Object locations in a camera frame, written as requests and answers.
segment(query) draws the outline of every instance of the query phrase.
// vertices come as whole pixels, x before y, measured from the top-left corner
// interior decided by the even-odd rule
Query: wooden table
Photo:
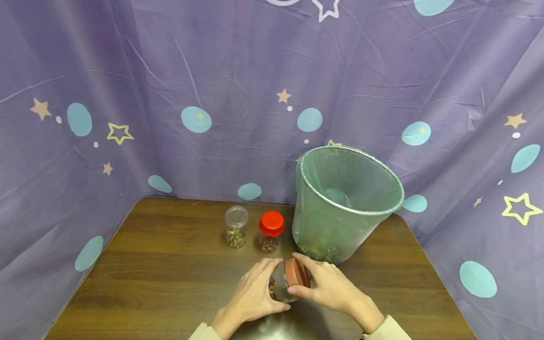
[[[286,220],[280,249],[294,250],[294,207],[242,204],[249,237],[234,250],[224,239],[233,203],[148,197],[134,207],[47,340],[183,340],[210,323],[240,277],[265,254],[253,240],[262,213]],[[406,223],[384,221],[340,269],[414,340],[476,339]],[[233,339],[356,339],[348,316],[308,301],[244,324]]]

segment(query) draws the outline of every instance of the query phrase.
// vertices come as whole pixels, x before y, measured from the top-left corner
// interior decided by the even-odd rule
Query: hand
[[[288,304],[272,300],[268,292],[272,271],[281,261],[280,258],[264,258],[242,276],[231,301],[219,310],[211,323],[221,339],[229,339],[246,321],[291,308]]]
[[[299,253],[293,256],[312,273],[317,288],[291,286],[289,293],[350,315],[367,334],[384,321],[384,315],[372,299],[357,289],[334,264],[317,262]]]

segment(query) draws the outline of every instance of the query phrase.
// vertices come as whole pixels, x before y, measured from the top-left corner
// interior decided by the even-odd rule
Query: sleeve
[[[221,340],[219,335],[205,323],[201,323],[189,340]]]
[[[386,316],[384,322],[370,335],[363,335],[364,340],[411,340],[406,332],[391,316]]]

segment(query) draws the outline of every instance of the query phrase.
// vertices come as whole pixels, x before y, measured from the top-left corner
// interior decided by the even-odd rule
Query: purple backdrop
[[[1,2],[0,338],[42,338],[142,197],[294,203],[296,160],[341,143],[399,175],[480,339],[542,339],[543,18],[512,0]]]

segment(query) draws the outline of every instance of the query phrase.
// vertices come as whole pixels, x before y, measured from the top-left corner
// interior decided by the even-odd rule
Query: left hand
[[[221,339],[229,339],[246,321],[291,308],[288,304],[273,300],[268,292],[272,271],[281,261],[280,258],[264,258],[242,276],[231,301],[219,310],[210,325]]]

